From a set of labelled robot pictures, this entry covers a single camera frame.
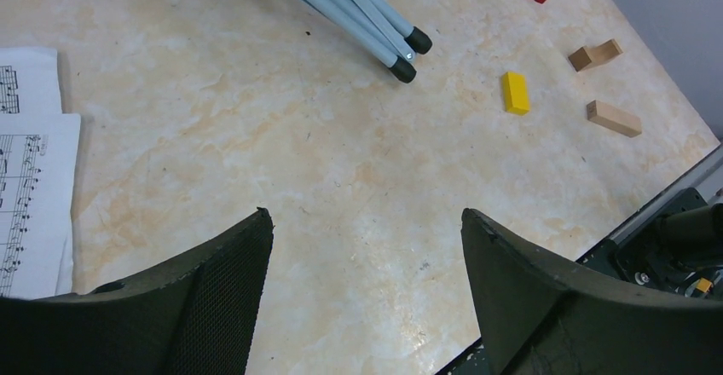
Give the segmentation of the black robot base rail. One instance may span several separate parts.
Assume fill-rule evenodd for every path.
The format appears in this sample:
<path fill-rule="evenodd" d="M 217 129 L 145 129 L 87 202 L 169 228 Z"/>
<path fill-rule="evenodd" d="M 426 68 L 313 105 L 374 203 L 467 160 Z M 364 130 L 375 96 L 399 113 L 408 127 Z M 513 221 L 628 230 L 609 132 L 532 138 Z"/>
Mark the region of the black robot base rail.
<path fill-rule="evenodd" d="M 722 304 L 722 207 L 687 188 L 626 239 L 603 239 L 573 262 L 638 286 Z M 493 374 L 482 339 L 443 372 Z"/>

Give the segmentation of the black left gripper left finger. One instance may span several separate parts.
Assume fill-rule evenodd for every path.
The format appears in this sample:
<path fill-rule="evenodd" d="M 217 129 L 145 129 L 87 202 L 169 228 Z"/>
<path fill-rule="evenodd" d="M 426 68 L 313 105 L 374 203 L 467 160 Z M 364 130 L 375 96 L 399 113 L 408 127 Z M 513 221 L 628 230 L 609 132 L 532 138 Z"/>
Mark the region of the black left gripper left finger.
<path fill-rule="evenodd" d="M 216 238 L 90 293 L 3 298 L 2 373 L 244 373 L 273 229 L 260 208 Z"/>

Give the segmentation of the light blue music stand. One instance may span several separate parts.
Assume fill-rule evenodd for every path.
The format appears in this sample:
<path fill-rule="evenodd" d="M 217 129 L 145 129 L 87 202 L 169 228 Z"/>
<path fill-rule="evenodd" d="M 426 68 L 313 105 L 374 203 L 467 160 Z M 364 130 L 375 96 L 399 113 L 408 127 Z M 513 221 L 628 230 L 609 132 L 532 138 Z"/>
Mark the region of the light blue music stand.
<path fill-rule="evenodd" d="M 433 42 L 385 0 L 301 0 L 347 31 L 400 82 L 416 77 L 413 63 Z"/>

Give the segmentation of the sheet music page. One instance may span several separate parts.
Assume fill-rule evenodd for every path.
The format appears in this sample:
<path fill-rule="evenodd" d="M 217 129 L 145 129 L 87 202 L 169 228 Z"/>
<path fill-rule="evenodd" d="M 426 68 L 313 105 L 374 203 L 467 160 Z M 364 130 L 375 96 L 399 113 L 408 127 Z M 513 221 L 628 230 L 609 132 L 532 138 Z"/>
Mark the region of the sheet music page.
<path fill-rule="evenodd" d="M 60 114 L 58 52 L 1 48 L 1 114 Z"/>
<path fill-rule="evenodd" d="M 2 297 L 52 297 L 72 283 L 80 128 L 75 113 L 1 117 Z"/>

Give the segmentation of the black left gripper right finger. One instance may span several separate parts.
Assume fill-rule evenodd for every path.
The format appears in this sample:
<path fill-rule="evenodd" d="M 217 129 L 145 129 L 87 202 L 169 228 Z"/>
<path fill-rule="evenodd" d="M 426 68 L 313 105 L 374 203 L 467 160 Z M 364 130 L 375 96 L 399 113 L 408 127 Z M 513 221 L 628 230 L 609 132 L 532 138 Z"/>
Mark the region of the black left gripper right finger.
<path fill-rule="evenodd" d="M 721 373 L 721 302 L 614 279 L 475 209 L 461 221 L 493 374 Z"/>

